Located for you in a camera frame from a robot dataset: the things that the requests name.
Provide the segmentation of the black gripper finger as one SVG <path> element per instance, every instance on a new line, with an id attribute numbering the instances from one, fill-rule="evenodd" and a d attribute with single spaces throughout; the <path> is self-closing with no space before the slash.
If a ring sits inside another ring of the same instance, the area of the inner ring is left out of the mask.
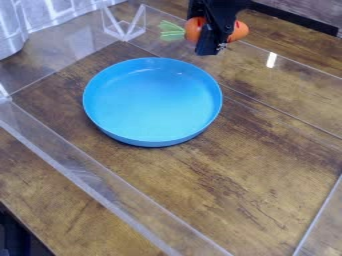
<path id="1" fill-rule="evenodd" d="M 204 1 L 202 0 L 189 0 L 186 8 L 186 18 L 204 16 Z"/>
<path id="2" fill-rule="evenodd" d="M 198 40 L 194 46 L 194 53 L 198 56 L 216 55 L 226 47 L 229 26 L 216 27 L 205 24 L 201 27 Z"/>

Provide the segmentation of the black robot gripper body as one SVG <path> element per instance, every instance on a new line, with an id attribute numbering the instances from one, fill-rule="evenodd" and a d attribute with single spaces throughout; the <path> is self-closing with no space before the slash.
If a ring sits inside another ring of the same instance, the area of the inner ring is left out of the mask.
<path id="1" fill-rule="evenodd" d="M 233 23 L 237 13 L 247 8 L 251 0 L 202 0 L 205 24 L 216 27 L 229 26 L 229 34 L 233 31 Z"/>

